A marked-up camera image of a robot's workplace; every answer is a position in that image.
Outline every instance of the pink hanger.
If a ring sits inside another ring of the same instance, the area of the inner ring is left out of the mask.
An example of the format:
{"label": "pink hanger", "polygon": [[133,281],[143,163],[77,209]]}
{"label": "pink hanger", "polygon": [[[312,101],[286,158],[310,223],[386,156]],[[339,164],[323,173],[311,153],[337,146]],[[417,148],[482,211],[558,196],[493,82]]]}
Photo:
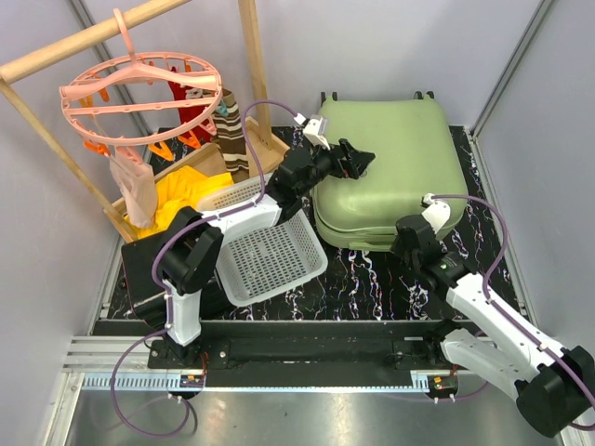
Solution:
{"label": "pink hanger", "polygon": [[[205,60],[198,59],[194,56],[189,56],[180,53],[165,53],[165,52],[149,52],[136,54],[134,46],[130,36],[128,35],[128,29],[122,17],[122,13],[119,9],[115,9],[113,14],[116,18],[120,33],[122,34],[126,43],[126,49],[128,56],[124,56],[117,59],[108,60],[103,62],[92,69],[84,72],[78,76],[70,85],[63,86],[60,88],[60,96],[62,103],[62,112],[68,122],[74,127],[77,133],[79,133],[85,140],[91,140],[94,142],[113,145],[113,146],[138,146],[145,144],[153,144],[158,141],[165,139],[175,138],[202,123],[208,121],[206,127],[207,131],[215,131],[212,124],[211,114],[217,109],[219,102],[222,97],[223,87],[221,83],[221,77],[218,71],[211,64]],[[203,67],[202,71],[197,72],[171,72],[170,70],[164,70],[150,64],[145,64],[139,61],[141,59],[164,59],[165,63],[168,60],[179,60],[184,64],[192,62],[200,67]],[[97,78],[96,73],[107,70],[117,66],[118,64],[127,65],[124,68],[118,69],[112,74],[105,78]],[[117,106],[104,106],[104,107],[83,107],[83,108],[71,108],[71,104],[79,99],[87,98],[94,93],[100,92],[110,85],[117,84],[130,84],[130,83],[148,83],[154,81],[168,81],[175,82],[177,84],[189,85],[196,88],[202,88],[204,90],[212,91],[213,96],[207,98],[195,98],[186,100],[173,100],[167,102],[153,102],[147,104],[131,104],[131,105],[117,105]],[[106,113],[131,113],[131,112],[145,112],[145,111],[157,111],[167,109],[179,109],[186,107],[205,106],[203,112],[196,116],[188,123],[182,124],[177,128],[168,130],[164,133],[153,134],[147,137],[141,138],[112,138],[105,135],[97,135],[84,128],[81,123],[76,119],[76,116],[80,115],[99,115]]]}

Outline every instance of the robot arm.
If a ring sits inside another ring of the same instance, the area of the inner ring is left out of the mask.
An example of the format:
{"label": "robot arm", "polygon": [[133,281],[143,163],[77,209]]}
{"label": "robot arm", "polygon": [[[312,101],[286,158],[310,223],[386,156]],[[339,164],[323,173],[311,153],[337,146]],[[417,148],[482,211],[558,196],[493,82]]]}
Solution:
{"label": "robot arm", "polygon": [[175,348],[188,346],[201,333],[198,319],[201,289],[213,277],[222,246],[246,234],[283,224],[301,209],[301,198],[326,177],[359,178],[375,159],[373,153],[357,151],[346,139],[338,145],[324,138],[326,120],[312,116],[305,123],[304,135],[314,146],[289,151],[265,189],[258,203],[241,212],[229,213],[238,204],[217,211],[198,213],[186,207],[178,212],[161,245],[199,218],[211,217],[208,223],[181,237],[169,249],[158,266],[158,274],[173,290],[166,299],[172,308],[173,320],[168,334]]}
{"label": "robot arm", "polygon": [[[444,321],[425,336],[429,355],[458,364],[498,387],[516,401],[527,422],[542,435],[554,437],[590,407],[575,382],[544,350],[549,348],[595,389],[595,364],[582,348],[566,349],[539,331],[490,288],[458,253],[444,253],[435,233],[448,219],[444,202],[426,196],[427,209],[397,222],[393,253],[412,268],[442,301],[465,314],[488,335],[493,345],[479,340],[454,321]],[[505,317],[539,340],[531,340]]]}

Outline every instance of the wooden rod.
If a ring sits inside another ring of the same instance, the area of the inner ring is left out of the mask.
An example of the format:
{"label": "wooden rod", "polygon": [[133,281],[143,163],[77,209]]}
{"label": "wooden rod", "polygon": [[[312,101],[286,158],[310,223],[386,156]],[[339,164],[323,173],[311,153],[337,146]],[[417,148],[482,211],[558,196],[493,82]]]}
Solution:
{"label": "wooden rod", "polygon": [[[190,0],[150,0],[124,13],[126,27],[128,29],[133,28],[188,2]],[[105,20],[56,43],[38,49],[33,53],[29,53],[22,58],[5,63],[0,67],[0,77],[7,84],[13,84],[76,53],[100,44],[119,33],[120,30],[118,29],[115,18]]]}
{"label": "wooden rod", "polygon": [[85,185],[85,187],[93,194],[99,201],[105,212],[109,214],[110,218],[116,221],[123,221],[124,219],[113,208],[108,199],[101,193],[101,191],[93,184],[89,177],[81,170],[76,161],[68,154],[54,136],[46,129],[35,113],[27,107],[27,104],[22,100],[19,94],[3,79],[0,79],[0,92],[8,99],[17,112],[29,123],[29,125],[37,132],[43,141],[56,153],[59,158],[66,164],[66,166],[73,172],[73,174]]}
{"label": "wooden rod", "polygon": [[[260,45],[260,32],[258,31],[257,6],[255,0],[238,0],[242,28],[244,30],[245,52],[248,56],[250,80],[254,100],[267,98],[267,83],[262,59],[262,46]],[[271,115],[267,104],[257,105],[258,135],[262,142],[271,143]]]}

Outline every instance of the white plastic basket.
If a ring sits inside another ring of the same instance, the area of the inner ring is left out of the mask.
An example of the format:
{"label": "white plastic basket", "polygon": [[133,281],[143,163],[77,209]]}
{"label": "white plastic basket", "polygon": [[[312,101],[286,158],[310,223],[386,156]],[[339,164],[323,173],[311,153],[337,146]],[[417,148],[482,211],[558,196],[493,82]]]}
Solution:
{"label": "white plastic basket", "polygon": [[[271,175],[265,176],[268,182]],[[199,211],[213,211],[252,199],[260,190],[260,178],[204,197]],[[267,300],[322,274],[326,254],[306,215],[299,211],[283,225],[255,230],[221,248],[217,273],[225,293],[235,306]]]}

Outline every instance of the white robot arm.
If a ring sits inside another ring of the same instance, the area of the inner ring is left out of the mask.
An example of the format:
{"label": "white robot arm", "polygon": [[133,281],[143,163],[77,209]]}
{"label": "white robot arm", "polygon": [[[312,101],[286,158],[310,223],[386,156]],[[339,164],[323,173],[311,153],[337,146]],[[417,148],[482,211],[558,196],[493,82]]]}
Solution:
{"label": "white robot arm", "polygon": [[443,321],[425,337],[430,355],[465,367],[516,401],[527,422],[554,437],[590,407],[585,394],[561,366],[568,365],[595,390],[595,364],[582,348],[566,349],[514,310],[488,287],[458,253],[445,253],[435,234],[450,216],[445,202],[426,195],[421,215],[397,222],[392,252],[425,286],[473,321],[493,344],[454,321]]}

